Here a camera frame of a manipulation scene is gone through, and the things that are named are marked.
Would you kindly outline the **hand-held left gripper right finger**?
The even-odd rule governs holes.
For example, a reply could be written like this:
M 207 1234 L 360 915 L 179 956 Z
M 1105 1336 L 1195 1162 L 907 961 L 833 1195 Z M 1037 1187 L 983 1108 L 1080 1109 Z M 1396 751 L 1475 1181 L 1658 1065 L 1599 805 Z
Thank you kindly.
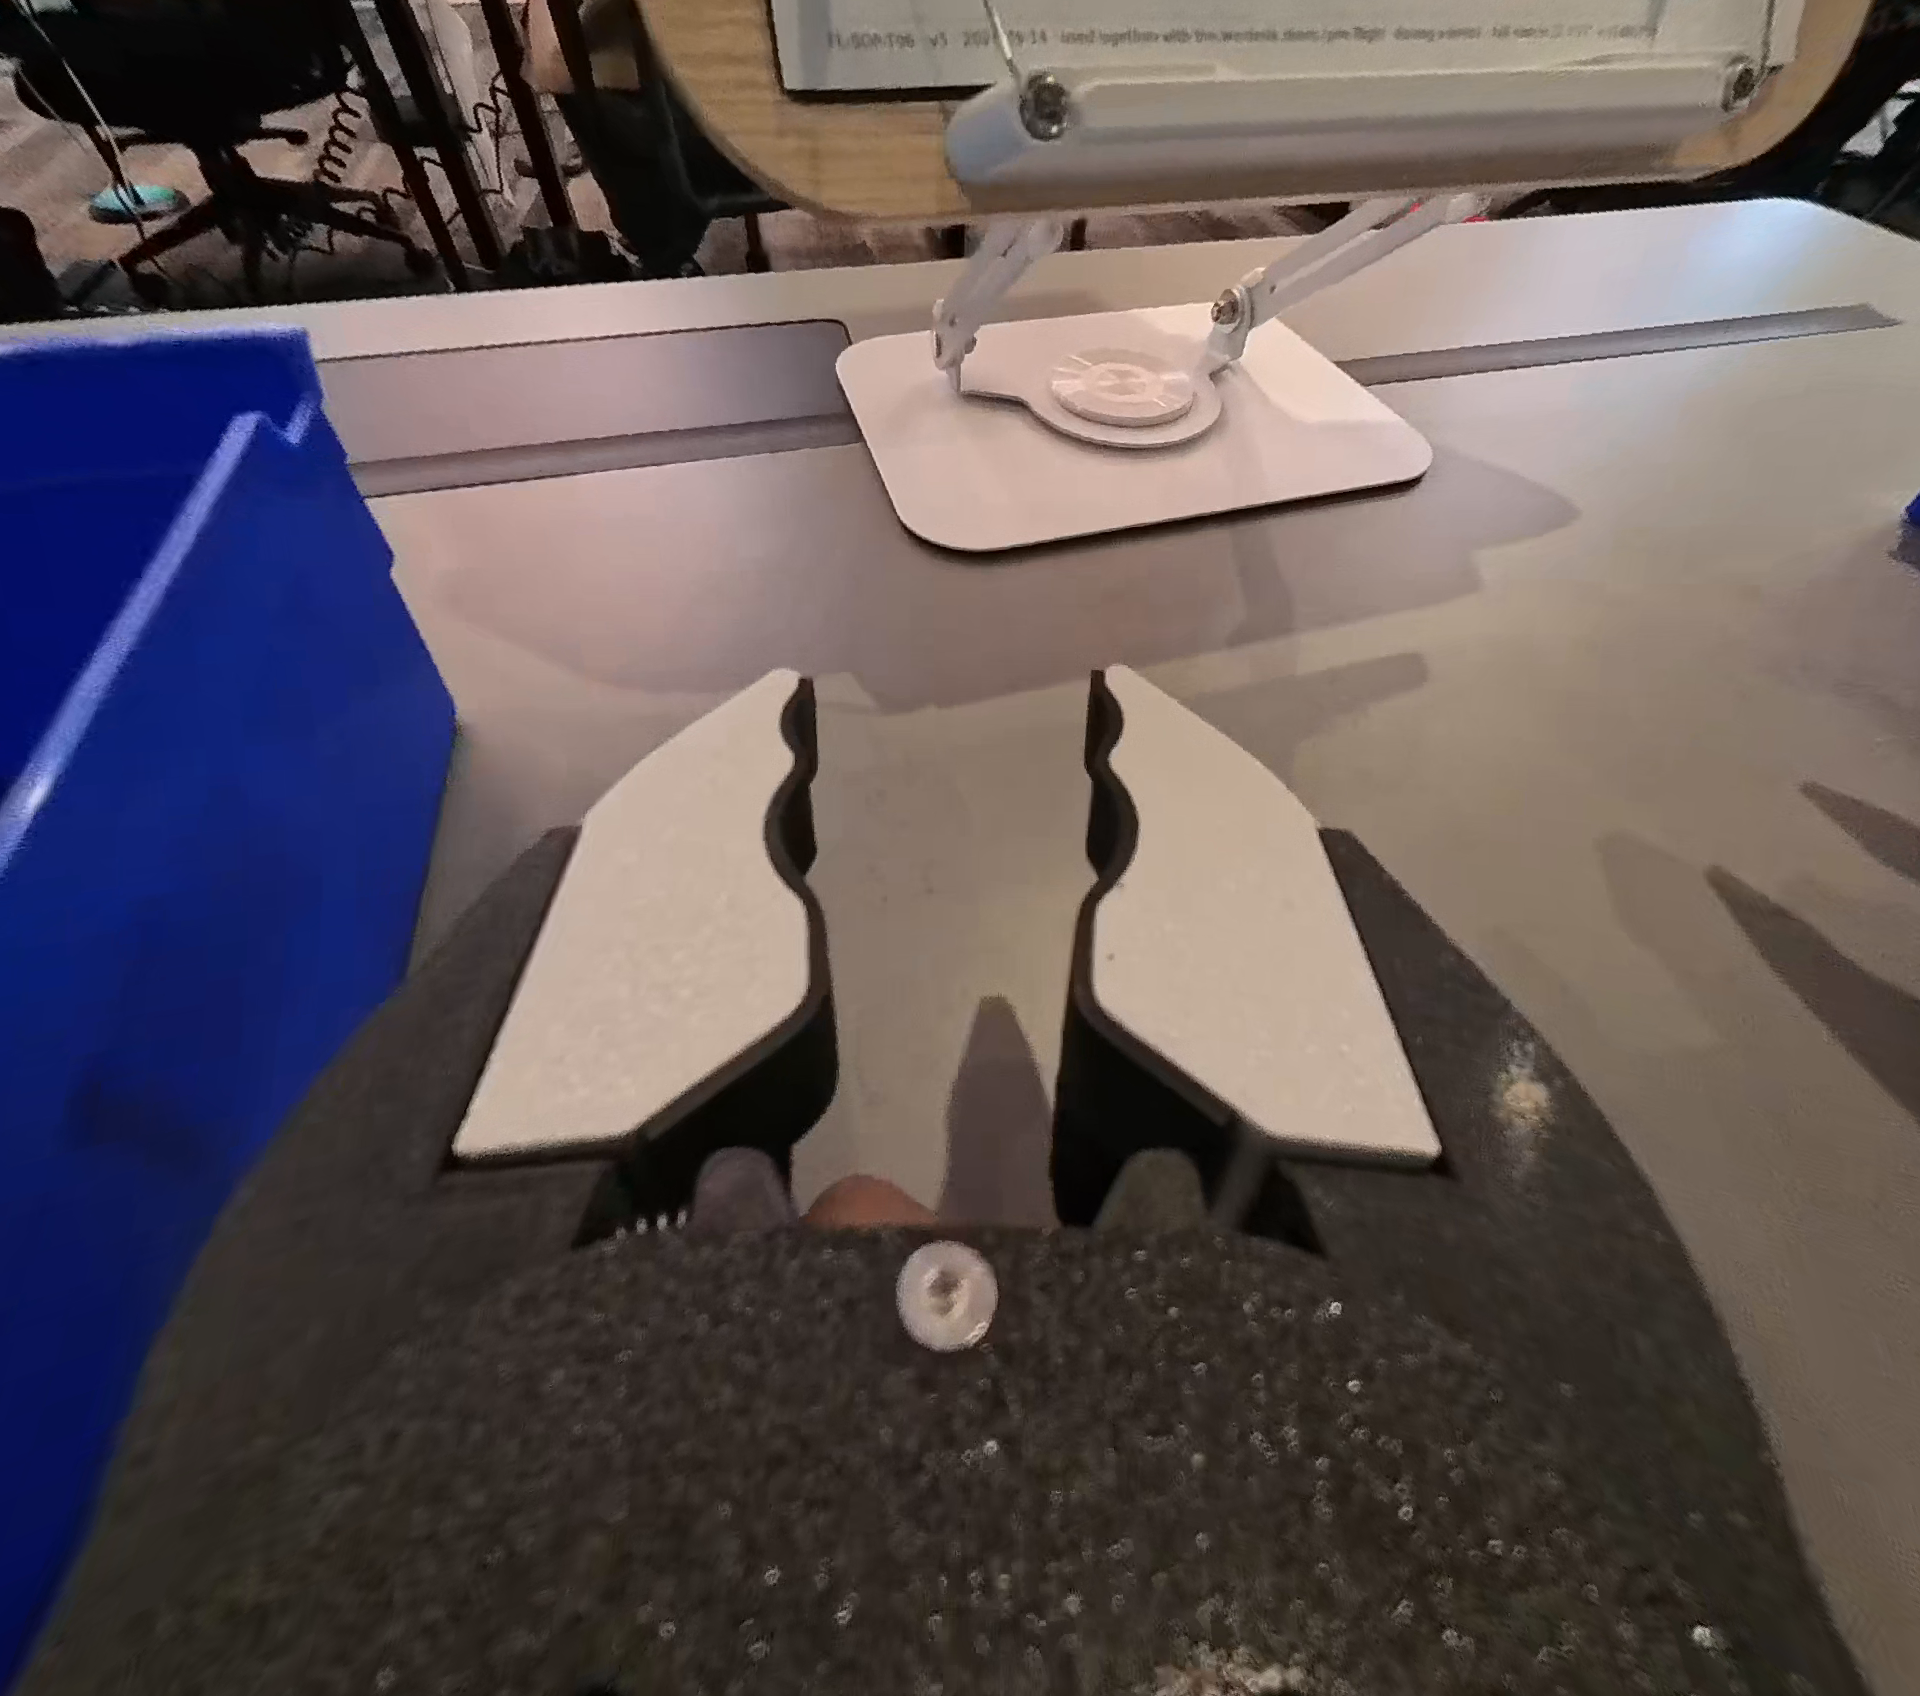
M 1104 1204 L 1146 1151 L 1184 1155 L 1209 1204 L 1260 1204 L 1287 1162 L 1434 1169 L 1442 1138 L 1306 802 L 1121 664 L 1088 677 L 1081 763 L 1053 1204 Z

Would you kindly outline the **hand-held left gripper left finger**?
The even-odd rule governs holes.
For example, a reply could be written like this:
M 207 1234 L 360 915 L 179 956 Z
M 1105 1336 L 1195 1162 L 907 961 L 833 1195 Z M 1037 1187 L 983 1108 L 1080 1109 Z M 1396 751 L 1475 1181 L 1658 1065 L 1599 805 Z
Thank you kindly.
M 575 826 L 449 1155 L 596 1159 L 689 1204 L 723 1150 L 790 1178 L 838 1085 L 816 841 L 816 698 L 774 668 L 618 777 Z

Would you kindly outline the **black office chair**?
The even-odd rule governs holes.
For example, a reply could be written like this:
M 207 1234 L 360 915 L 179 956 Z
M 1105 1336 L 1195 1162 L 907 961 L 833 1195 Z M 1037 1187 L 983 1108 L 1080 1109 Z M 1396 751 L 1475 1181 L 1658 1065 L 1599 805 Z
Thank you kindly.
M 289 258 L 307 231 L 392 243 L 412 273 L 437 259 L 399 226 L 385 195 L 258 172 L 245 147 L 299 145 L 279 113 L 349 91 L 353 61 L 326 0 L 68 0 L 38 11 L 4 0 L 4 60 L 23 105 L 88 133 L 121 174 L 123 147 L 179 147 L 206 195 L 116 261 L 132 291 L 161 304 L 159 261 L 203 233 L 241 256 L 256 291 L 266 258 Z

